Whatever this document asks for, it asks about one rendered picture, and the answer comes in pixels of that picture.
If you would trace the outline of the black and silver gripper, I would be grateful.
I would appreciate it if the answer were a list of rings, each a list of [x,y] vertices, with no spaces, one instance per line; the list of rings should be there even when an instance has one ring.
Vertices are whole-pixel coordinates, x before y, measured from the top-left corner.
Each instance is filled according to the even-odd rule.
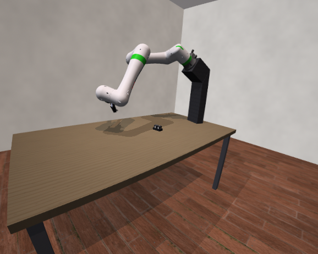
[[[116,109],[115,105],[112,104],[112,103],[111,103],[111,108],[112,108],[112,110],[113,110],[114,113],[118,111],[118,110]]]

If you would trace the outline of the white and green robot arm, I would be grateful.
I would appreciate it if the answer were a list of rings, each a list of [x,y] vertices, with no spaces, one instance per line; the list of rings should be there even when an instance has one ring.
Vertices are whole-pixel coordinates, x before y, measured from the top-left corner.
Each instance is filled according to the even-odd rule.
[[[194,54],[194,50],[192,49],[189,54],[181,44],[161,53],[150,53],[150,48],[146,44],[139,44],[134,50],[126,56],[128,68],[119,88],[115,90],[106,85],[99,86],[96,90],[96,97],[99,100],[118,107],[125,106],[145,64],[171,64],[178,61],[186,71],[196,64],[197,55]]]

